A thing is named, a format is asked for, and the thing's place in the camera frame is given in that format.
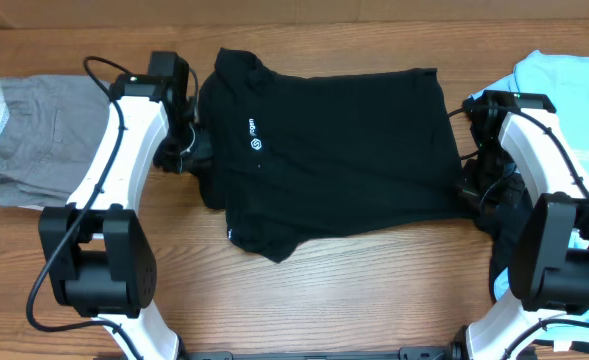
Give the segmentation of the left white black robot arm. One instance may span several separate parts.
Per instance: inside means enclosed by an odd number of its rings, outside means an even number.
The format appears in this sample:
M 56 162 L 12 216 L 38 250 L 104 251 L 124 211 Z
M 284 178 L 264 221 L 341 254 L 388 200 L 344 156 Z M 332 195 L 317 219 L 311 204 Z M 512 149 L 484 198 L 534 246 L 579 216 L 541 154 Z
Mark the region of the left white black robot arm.
M 138 219 L 155 155 L 193 153 L 196 129 L 187 75 L 120 75 L 108 90 L 109 119 L 98 150 L 63 207 L 46 207 L 39 235 L 57 302 L 82 327 L 102 326 L 127 359 L 185 359 L 185 345 L 154 302 L 157 265 Z

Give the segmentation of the black polo shirt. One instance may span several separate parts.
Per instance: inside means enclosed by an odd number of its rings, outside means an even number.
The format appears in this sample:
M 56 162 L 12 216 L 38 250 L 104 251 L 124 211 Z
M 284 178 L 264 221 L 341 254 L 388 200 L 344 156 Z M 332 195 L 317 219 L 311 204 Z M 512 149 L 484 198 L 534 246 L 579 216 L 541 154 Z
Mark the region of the black polo shirt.
M 472 214 L 433 68 L 303 78 L 221 49 L 198 114 L 213 153 L 204 204 L 273 262 L 312 239 Z

